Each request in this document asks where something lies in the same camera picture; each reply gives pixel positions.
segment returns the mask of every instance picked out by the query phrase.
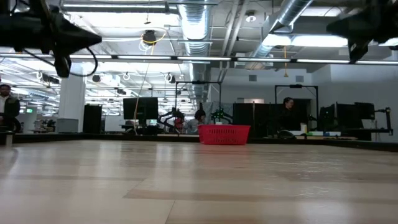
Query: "man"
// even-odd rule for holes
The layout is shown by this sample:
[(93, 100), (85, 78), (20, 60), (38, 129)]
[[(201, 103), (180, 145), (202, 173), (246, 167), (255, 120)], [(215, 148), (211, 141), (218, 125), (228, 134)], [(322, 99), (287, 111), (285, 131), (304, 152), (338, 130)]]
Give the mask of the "man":
[(279, 125), (282, 130), (298, 131), (300, 130), (300, 120), (293, 111), (294, 100), (290, 97), (284, 99), (284, 105), (279, 117)]
[(0, 125), (14, 128), (14, 118), (19, 115), (19, 100), (10, 95), (11, 87), (7, 84), (0, 85)]

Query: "woman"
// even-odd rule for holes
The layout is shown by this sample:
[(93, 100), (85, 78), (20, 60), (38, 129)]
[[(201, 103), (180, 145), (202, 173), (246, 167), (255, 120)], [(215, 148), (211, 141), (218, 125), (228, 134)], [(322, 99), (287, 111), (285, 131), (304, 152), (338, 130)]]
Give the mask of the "woman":
[(188, 121), (185, 124), (184, 130), (187, 131), (187, 134), (198, 134), (198, 125), (205, 124), (206, 113), (204, 110), (198, 110), (195, 113), (195, 119)]
[(294, 100), (290, 97), (284, 98), (284, 107), (279, 116), (279, 126), (281, 130), (299, 131), (300, 120), (293, 111)]

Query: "computer monitor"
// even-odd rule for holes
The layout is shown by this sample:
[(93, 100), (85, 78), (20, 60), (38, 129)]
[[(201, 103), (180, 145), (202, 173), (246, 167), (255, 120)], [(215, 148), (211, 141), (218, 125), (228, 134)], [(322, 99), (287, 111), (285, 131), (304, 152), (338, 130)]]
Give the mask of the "computer monitor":
[(355, 102), (358, 108), (359, 117), (361, 119), (371, 119), (374, 120), (374, 104), (373, 103), (358, 103)]
[(134, 119), (136, 105), (138, 100), (136, 119), (148, 120), (158, 119), (158, 104), (157, 97), (140, 97), (140, 98), (125, 98), (123, 99), (124, 119)]
[(335, 127), (335, 104), (321, 107), (318, 117), (319, 131), (332, 131)]
[(363, 128), (356, 105), (336, 104), (337, 122), (343, 128)]

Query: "silver duct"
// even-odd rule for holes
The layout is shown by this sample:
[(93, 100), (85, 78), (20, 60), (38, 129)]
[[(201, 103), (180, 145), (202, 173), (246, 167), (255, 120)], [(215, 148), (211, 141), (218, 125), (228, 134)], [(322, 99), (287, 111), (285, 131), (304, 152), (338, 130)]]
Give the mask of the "silver duct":
[[(181, 28), (184, 39), (192, 40), (185, 44), (187, 54), (189, 56), (207, 56), (209, 54), (210, 46), (204, 43), (194, 43), (195, 40), (208, 40), (210, 30), (210, 6), (204, 5), (178, 5), (178, 10), (181, 15)], [(190, 64), (190, 78), (191, 81), (210, 80), (210, 65), (205, 63), (191, 63)], [(202, 90), (208, 91), (208, 85), (193, 86), (193, 94), (199, 101), (205, 101), (207, 94)]]
[[(303, 11), (312, 3), (313, 0), (285, 0), (283, 1), (280, 10), (269, 17), (267, 17), (264, 22), (262, 33), (264, 40), (267, 38), (268, 34), (271, 32), (276, 32), (277, 29), (281, 29), (283, 27), (290, 27), (287, 32), (292, 30), (293, 23), (300, 17)], [(257, 49), (250, 55), (250, 57), (256, 58), (264, 58), (269, 52), (271, 52), (272, 48), (275, 46), (265, 45), (263, 42), (259, 44)], [(257, 62), (249, 62), (244, 66), (245, 69), (262, 69), (264, 68), (263, 64), (258, 64)]]
[(74, 3), (64, 4), (62, 9), (67, 12), (117, 12), (117, 13), (162, 13), (178, 14), (176, 6), (168, 4), (101, 4)]

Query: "pipe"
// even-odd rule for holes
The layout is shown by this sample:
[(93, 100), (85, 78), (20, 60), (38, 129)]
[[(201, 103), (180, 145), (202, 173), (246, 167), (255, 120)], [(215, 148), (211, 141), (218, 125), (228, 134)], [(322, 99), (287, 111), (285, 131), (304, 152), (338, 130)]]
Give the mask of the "pipe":
[(226, 53), (227, 56), (231, 55), (231, 52), (232, 52), (232, 50), (234, 48), (236, 37), (238, 36), (239, 29), (241, 27), (243, 18), (246, 15), (246, 8), (248, 7), (249, 2), (250, 2), (250, 0), (244, 0), (244, 2), (243, 2), (242, 8), (241, 8), (241, 14), (239, 15), (238, 21), (236, 23), (236, 27), (234, 28), (234, 33), (233, 33), (232, 38), (231, 38), (231, 43), (229, 44), (229, 48), (228, 48), (228, 51)]
[(162, 13), (178, 14), (177, 6), (165, 4), (64, 4), (67, 12), (128, 12), (128, 13)]
[[(257, 46), (256, 50), (250, 57), (264, 58), (275, 46), (263, 44), (269, 33), (274, 32), (282, 27), (291, 27), (293, 23), (300, 17), (303, 11), (312, 3), (313, 0), (285, 0), (277, 14), (267, 17), (263, 25), (264, 40)], [(265, 65), (258, 66), (258, 62), (246, 63), (244, 68), (248, 70), (262, 69)]]
[[(208, 40), (210, 38), (210, 6), (181, 4), (178, 5), (181, 15), (181, 28), (185, 40)], [(187, 42), (185, 43), (187, 55), (189, 56), (207, 56), (210, 45), (204, 42)], [(191, 63), (189, 65), (191, 81), (210, 80), (210, 66), (203, 63)], [(203, 94), (203, 88), (193, 85), (193, 94), (200, 101), (205, 101), (206, 95)]]
[(238, 11), (238, 4), (239, 4), (239, 0), (235, 0), (234, 5), (231, 10), (231, 17), (228, 22), (228, 26), (227, 26), (227, 30), (226, 30), (226, 34), (225, 34), (225, 38), (224, 38), (224, 42), (223, 42), (223, 48), (221, 50), (220, 56), (224, 56), (224, 54), (225, 54), (226, 46), (228, 45), (229, 37), (231, 35), (232, 26), (235, 21), (236, 12)]

